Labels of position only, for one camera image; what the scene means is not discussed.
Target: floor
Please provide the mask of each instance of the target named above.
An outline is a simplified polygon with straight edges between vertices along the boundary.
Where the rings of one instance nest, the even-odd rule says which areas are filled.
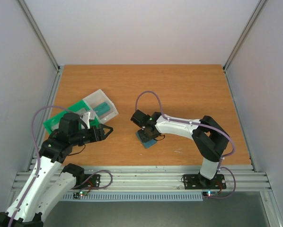
[[[190,139],[168,134],[149,149],[138,141],[135,132],[139,128],[130,118],[137,96],[145,90],[159,95],[168,115],[185,119],[213,117],[237,147],[236,153],[223,163],[250,164],[221,65],[66,65],[54,104],[68,107],[98,89],[105,92],[119,112],[106,123],[114,131],[105,141],[87,144],[81,154],[67,157],[64,165],[201,165],[203,157]],[[145,94],[138,108],[149,115],[159,111],[152,94]],[[52,116],[59,111],[54,109]],[[225,153],[231,149],[229,144]]]
[[[259,192],[203,202],[59,202],[46,227],[268,227]]]

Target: green plastic container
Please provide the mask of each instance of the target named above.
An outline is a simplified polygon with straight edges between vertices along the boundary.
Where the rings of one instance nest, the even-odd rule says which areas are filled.
[[[83,100],[80,100],[78,103],[70,106],[68,109],[78,114],[84,114],[86,111],[90,110],[90,107]],[[60,120],[64,116],[65,113],[67,113],[67,111],[62,111],[56,116],[44,122],[44,127],[46,128],[49,134],[51,134],[55,129],[58,129]],[[95,126],[99,125],[99,121],[97,118],[90,121],[90,126],[93,126],[93,125]]]

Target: wooden table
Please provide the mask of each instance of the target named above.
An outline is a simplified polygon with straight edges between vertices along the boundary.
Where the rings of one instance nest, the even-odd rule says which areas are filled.
[[[167,134],[148,149],[139,142],[135,136],[139,128],[130,118],[136,97],[145,90],[159,95],[168,115],[186,119],[213,117],[237,147],[224,164],[250,164],[221,65],[66,65],[54,104],[68,107],[98,89],[105,92],[119,112],[106,123],[114,131],[104,141],[87,144],[81,154],[67,157],[64,165],[201,165],[203,157],[187,138]],[[138,108],[149,115],[159,111],[152,94],[142,96]],[[59,111],[54,109],[52,116]],[[231,149],[229,144],[225,153]]]

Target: blue object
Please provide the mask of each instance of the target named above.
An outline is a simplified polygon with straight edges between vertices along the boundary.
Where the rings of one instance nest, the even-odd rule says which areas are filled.
[[[107,113],[108,111],[110,111],[110,107],[108,105],[108,103],[103,102],[100,105],[98,105],[97,107],[93,108],[93,110],[95,111],[95,113],[100,116],[103,115],[105,113]]]
[[[140,136],[138,135],[138,133],[136,132],[135,135],[137,136],[137,138],[139,139],[139,141],[141,142],[141,144],[147,149],[151,146],[153,146],[154,144],[157,143],[156,140],[150,140],[149,142],[143,143]]]

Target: transparent container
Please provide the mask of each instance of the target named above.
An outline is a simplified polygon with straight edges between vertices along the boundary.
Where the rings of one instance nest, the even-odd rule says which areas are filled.
[[[96,113],[102,124],[118,115],[115,105],[101,89],[83,98],[83,101]]]

